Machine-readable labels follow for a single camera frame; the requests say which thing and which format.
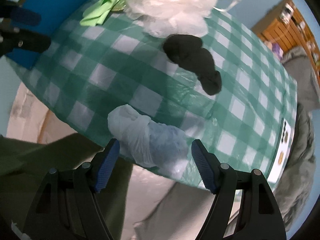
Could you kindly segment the light green cloth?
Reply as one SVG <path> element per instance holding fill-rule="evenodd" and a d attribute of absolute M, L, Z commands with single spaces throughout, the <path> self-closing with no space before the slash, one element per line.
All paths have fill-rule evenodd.
<path fill-rule="evenodd" d="M 120 0 L 97 1 L 97 3 L 93 4 L 83 12 L 80 25 L 85 27 L 102 25 L 108 14 L 119 1 Z"/>

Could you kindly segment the white plastic bag bundle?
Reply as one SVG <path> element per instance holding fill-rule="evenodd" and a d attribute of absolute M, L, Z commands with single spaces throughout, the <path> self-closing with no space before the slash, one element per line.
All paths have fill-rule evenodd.
<path fill-rule="evenodd" d="M 120 142 L 120 154 L 146 168 L 157 167 L 169 173 L 185 169 L 188 145 L 185 133 L 171 125 L 154 122 L 130 105 L 108 114 L 108 129 Z"/>

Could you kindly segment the white mesh bath pouf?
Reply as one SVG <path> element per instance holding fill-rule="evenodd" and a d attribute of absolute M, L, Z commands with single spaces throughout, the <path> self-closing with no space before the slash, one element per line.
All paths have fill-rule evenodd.
<path fill-rule="evenodd" d="M 166 38 L 174 34 L 203 37 L 213 10 L 227 12 L 241 0 L 126 0 L 125 13 L 143 24 L 144 32 Z"/>

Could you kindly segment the black sock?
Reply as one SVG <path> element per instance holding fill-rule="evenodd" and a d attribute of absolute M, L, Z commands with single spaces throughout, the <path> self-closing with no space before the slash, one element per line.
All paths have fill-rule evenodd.
<path fill-rule="evenodd" d="M 212 96 L 221 91 L 220 72 L 215 69 L 211 53 L 203 48 L 201 38 L 193 35 L 170 35 L 163 43 L 163 51 L 172 63 L 194 73 L 206 94 Z"/>

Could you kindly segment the blue cardboard box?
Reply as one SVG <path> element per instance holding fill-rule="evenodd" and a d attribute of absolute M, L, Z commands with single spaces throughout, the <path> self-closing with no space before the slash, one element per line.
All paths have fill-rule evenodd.
<path fill-rule="evenodd" d="M 35 27 L 31 27 L 13 20 L 11 22 L 18 27 L 50 36 L 73 12 L 87 1 L 88 0 L 26 0 L 22 4 L 22 7 L 40 14 L 40 24 Z M 48 51 L 44 52 L 44 55 L 52 57 L 61 47 L 60 43 L 61 42 L 53 41 Z M 14 49 L 13 52 L 8 53 L 6 57 L 12 62 L 18 64 L 20 67 L 31 70 L 40 57 L 40 54 L 21 49 Z"/>

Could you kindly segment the white smartphone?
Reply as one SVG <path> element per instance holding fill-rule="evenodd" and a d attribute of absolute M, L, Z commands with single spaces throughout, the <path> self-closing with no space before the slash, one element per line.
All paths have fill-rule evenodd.
<path fill-rule="evenodd" d="M 282 118 L 279 140 L 276 147 L 276 155 L 267 178 L 269 183 L 275 184 L 285 167 L 285 159 L 291 147 L 291 132 L 292 128 L 288 121 L 285 118 Z"/>

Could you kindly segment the green knitted dishcloth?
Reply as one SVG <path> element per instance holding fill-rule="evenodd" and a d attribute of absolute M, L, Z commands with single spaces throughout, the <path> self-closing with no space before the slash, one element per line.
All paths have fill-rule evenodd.
<path fill-rule="evenodd" d="M 112 12 L 121 12 L 126 7 L 126 0 L 119 0 L 111 9 Z"/>

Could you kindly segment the purple tissue pack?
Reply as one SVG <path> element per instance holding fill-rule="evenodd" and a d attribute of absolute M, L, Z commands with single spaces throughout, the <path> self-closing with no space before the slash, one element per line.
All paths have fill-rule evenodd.
<path fill-rule="evenodd" d="M 280 45 L 277 43 L 272 43 L 272 52 L 276 56 L 276 58 L 281 61 L 283 58 L 283 50 L 281 49 Z"/>

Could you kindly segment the wooden headboard shelf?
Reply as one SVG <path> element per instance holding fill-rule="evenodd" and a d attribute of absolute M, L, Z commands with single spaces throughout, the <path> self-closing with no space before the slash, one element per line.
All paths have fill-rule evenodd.
<path fill-rule="evenodd" d="M 287 53 L 302 46 L 319 79 L 319 46 L 293 0 L 282 0 L 251 29 L 263 42 L 276 42 Z"/>

